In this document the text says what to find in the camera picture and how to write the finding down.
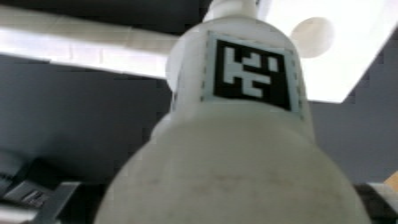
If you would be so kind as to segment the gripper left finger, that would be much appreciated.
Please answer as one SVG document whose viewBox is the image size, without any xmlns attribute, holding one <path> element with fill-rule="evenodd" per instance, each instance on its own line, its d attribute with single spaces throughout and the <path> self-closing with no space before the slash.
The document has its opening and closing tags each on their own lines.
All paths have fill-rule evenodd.
<svg viewBox="0 0 398 224">
<path fill-rule="evenodd" d="M 79 186 L 79 179 L 42 159 L 22 166 L 0 191 L 0 224 L 65 224 Z"/>
</svg>

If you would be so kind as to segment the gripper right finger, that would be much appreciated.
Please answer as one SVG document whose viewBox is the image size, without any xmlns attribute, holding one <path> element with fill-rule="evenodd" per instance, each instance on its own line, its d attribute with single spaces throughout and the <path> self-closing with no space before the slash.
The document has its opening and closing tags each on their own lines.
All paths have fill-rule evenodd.
<svg viewBox="0 0 398 224">
<path fill-rule="evenodd" d="M 398 224 L 398 192 L 385 183 L 356 185 L 372 224 Z"/>
</svg>

